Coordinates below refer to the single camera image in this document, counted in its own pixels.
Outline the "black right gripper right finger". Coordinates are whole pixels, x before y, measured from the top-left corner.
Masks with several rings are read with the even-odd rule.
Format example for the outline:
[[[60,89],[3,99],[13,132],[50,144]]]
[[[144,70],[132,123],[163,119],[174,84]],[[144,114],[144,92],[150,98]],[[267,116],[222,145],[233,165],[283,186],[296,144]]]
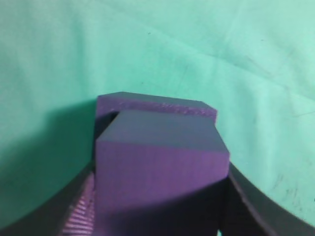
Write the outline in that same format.
[[[232,163],[219,231],[223,236],[314,236],[315,228],[255,187]]]

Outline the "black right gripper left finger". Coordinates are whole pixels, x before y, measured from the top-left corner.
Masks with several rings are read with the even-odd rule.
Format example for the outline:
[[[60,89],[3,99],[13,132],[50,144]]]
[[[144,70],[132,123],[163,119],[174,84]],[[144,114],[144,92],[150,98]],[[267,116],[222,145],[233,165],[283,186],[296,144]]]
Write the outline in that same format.
[[[93,163],[88,163],[64,188],[40,207],[11,225],[2,228],[2,236],[59,236],[66,221],[79,202],[92,173]]]

